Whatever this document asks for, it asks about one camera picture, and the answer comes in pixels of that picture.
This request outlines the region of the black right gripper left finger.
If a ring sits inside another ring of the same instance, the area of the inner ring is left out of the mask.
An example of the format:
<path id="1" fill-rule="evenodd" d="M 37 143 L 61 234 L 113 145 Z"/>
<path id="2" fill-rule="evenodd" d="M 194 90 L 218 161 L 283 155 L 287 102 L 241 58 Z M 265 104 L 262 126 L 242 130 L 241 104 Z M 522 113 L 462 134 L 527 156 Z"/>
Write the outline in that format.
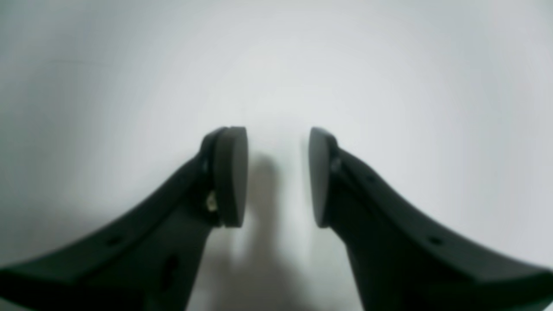
<path id="1" fill-rule="evenodd" d="M 1 298 L 31 311 L 183 311 L 214 228 L 240 228 L 244 127 L 221 127 L 133 210 L 63 249 L 1 270 Z"/>

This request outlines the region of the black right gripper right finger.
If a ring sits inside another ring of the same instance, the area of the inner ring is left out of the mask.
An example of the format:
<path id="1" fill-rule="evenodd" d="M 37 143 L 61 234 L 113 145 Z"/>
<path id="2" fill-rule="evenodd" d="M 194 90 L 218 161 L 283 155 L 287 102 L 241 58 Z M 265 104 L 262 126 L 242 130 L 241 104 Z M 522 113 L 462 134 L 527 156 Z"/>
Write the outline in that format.
<path id="1" fill-rule="evenodd" d="M 486 248 L 397 193 L 333 134 L 310 130 L 314 219 L 347 251 L 365 311 L 544 311 L 552 270 Z"/>

